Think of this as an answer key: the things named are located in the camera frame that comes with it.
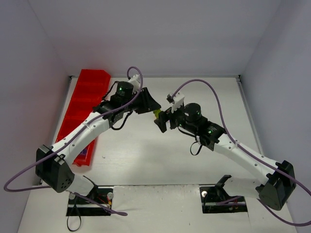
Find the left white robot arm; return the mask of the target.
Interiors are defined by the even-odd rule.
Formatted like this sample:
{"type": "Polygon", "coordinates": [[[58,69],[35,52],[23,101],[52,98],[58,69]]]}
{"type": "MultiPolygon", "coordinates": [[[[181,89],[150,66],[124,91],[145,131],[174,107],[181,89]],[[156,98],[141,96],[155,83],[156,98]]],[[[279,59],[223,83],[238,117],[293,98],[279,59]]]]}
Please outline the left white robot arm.
{"type": "Polygon", "coordinates": [[[71,171],[70,165],[75,158],[100,134],[121,120],[124,113],[144,114],[161,108],[146,87],[138,90],[134,87],[130,82],[118,82],[115,94],[93,107],[88,117],[72,132],[52,146],[40,146],[36,151],[36,175],[57,193],[69,191],[87,196],[95,184],[71,171]]]}

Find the long lime green lego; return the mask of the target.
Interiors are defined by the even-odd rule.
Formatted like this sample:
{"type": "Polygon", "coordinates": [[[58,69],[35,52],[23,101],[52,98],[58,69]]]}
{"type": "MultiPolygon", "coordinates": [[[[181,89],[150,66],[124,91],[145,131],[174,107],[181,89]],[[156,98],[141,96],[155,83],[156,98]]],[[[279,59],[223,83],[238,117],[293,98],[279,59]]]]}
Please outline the long lime green lego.
{"type": "Polygon", "coordinates": [[[153,111],[153,114],[154,114],[154,116],[156,117],[156,118],[159,118],[159,113],[161,112],[161,110],[160,109],[157,109],[157,110],[154,110],[153,111]]]}

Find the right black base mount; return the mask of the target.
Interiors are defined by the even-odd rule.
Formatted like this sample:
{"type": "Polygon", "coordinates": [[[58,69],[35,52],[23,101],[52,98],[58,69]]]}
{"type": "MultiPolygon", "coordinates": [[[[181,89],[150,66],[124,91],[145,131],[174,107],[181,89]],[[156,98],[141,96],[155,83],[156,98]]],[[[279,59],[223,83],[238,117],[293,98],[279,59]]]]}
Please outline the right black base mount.
{"type": "Polygon", "coordinates": [[[231,175],[224,175],[215,185],[199,186],[203,214],[233,214],[247,213],[244,197],[230,196],[224,190],[224,185],[231,175]]]}

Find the red divided plastic bin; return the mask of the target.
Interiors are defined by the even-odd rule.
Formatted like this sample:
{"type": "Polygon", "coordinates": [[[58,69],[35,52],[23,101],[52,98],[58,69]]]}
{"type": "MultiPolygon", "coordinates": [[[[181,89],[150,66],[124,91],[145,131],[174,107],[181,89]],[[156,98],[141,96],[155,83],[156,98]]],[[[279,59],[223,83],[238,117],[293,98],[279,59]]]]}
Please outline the red divided plastic bin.
{"type": "Polygon", "coordinates": [[[111,75],[104,70],[82,69],[70,98],[56,142],[78,127],[102,101],[107,93],[111,75]]]}

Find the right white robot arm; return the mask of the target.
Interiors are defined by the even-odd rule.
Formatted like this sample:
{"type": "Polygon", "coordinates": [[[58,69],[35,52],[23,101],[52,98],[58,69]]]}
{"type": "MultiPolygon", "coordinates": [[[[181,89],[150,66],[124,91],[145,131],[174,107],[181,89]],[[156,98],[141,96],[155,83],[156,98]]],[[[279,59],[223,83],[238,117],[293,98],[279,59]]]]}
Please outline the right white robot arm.
{"type": "Polygon", "coordinates": [[[154,122],[162,133],[178,128],[193,137],[200,147],[222,154],[250,172],[251,179],[234,178],[232,175],[222,177],[220,186],[230,196],[258,198],[271,209],[280,211],[296,188],[292,181],[294,167],[291,163],[267,158],[231,139],[222,126],[202,116],[197,103],[189,103],[175,111],[171,108],[160,111],[154,122]]]}

